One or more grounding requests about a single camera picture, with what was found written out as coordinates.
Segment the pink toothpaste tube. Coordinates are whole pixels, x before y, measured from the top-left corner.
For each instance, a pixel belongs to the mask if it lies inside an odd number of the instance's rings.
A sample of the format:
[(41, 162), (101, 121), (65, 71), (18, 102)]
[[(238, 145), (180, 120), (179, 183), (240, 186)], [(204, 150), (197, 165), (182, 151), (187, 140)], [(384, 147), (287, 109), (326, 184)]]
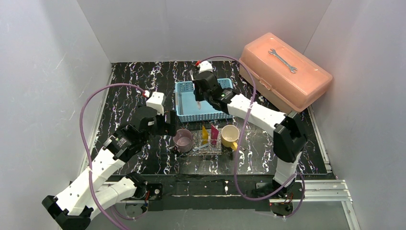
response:
[(214, 125), (211, 125), (211, 145), (212, 146), (217, 145), (218, 134), (219, 134), (219, 130), (217, 129), (217, 127), (215, 127)]

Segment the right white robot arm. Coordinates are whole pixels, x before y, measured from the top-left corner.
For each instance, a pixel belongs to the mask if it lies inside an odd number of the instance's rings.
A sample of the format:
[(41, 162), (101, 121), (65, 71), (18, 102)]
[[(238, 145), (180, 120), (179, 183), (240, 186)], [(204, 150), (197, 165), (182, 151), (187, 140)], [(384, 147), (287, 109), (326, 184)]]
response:
[(192, 78), (195, 100), (206, 101), (215, 110), (243, 118), (263, 129), (273, 138), (273, 152), (277, 157), (277, 169), (272, 179), (273, 191), (256, 200), (272, 196), (284, 196), (298, 175), (296, 168), (308, 141), (307, 134), (297, 112), (285, 114), (264, 107), (231, 88), (223, 88), (211, 71), (201, 71)]

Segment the purple mug black rim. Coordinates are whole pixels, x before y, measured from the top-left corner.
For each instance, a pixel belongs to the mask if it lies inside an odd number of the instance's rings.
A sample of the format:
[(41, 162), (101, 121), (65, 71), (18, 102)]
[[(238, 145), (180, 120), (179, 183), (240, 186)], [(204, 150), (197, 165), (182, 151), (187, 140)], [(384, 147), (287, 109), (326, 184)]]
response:
[(187, 129), (178, 129), (173, 142), (178, 152), (189, 152), (193, 147), (193, 135)]

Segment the white toothbrush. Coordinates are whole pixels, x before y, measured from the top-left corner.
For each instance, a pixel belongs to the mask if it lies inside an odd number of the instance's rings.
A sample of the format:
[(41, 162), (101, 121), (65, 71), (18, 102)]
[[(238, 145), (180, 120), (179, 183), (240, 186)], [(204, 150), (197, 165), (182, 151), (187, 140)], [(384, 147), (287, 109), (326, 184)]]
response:
[[(190, 74), (191, 80), (193, 81), (194, 76), (193, 76), (193, 70), (192, 69), (189, 71), (189, 74)], [(201, 103), (199, 101), (197, 101), (196, 103), (197, 103), (197, 108), (200, 110), (201, 109)]]

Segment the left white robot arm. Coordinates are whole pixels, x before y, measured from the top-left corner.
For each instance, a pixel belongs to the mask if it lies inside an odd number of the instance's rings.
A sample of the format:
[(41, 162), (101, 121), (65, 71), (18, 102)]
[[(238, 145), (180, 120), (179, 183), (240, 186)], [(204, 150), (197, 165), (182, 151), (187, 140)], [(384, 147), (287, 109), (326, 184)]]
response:
[(159, 114), (154, 108), (140, 106), (135, 117), (121, 124), (77, 179), (56, 196), (48, 195), (42, 205), (63, 230), (84, 230), (91, 221), (119, 201), (144, 198), (147, 181), (132, 172), (101, 191), (98, 189), (133, 156), (140, 153), (154, 136), (175, 136), (175, 111)]

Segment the grey toothbrush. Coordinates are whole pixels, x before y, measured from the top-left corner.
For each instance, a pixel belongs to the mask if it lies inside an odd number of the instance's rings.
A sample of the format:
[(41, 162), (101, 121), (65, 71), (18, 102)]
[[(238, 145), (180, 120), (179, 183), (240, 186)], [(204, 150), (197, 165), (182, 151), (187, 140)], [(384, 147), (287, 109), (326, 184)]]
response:
[(211, 144), (210, 144), (210, 143), (205, 143), (205, 144), (203, 144), (203, 145), (201, 145), (201, 146), (194, 147), (194, 148), (193, 148), (193, 151), (198, 151), (198, 150), (200, 150), (200, 149), (203, 149), (203, 148), (208, 147), (209, 145), (211, 145)]

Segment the clear glass tray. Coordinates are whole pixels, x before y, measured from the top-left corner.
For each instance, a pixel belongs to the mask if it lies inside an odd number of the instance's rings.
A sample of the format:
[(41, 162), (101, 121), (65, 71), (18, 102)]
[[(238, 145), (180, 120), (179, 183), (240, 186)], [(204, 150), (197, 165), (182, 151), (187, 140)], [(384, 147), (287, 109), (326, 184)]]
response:
[(221, 139), (222, 129), (218, 129), (217, 141), (215, 145), (212, 145), (211, 130), (207, 130), (207, 135), (203, 134), (203, 130), (191, 131), (193, 137), (192, 150), (189, 151), (189, 155), (231, 155), (233, 150), (227, 148), (222, 144)]

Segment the blue plastic basket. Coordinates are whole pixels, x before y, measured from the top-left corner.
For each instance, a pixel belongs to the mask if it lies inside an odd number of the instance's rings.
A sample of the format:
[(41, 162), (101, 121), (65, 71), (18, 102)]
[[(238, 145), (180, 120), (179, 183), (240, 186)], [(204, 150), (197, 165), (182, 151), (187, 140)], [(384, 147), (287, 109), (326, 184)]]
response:
[(181, 81), (175, 84), (175, 108), (178, 118), (183, 123), (211, 121), (233, 118), (224, 112), (215, 110), (207, 101), (202, 101), (201, 109), (197, 108), (192, 81)]

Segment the yellow toothpaste tube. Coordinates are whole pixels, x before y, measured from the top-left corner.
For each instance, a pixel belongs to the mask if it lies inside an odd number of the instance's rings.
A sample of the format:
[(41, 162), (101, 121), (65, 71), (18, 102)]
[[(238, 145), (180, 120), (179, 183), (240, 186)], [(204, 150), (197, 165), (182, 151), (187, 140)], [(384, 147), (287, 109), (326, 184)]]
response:
[(202, 126), (202, 145), (207, 144), (209, 141), (209, 134), (208, 131), (204, 126)]

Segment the yellow mug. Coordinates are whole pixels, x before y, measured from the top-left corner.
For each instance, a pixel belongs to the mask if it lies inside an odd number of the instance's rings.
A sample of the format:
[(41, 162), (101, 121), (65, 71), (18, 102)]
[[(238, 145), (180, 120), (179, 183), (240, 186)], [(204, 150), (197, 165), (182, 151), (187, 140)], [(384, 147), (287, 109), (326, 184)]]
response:
[(239, 129), (234, 125), (224, 126), (220, 132), (221, 143), (227, 148), (237, 150), (237, 142), (239, 139)]

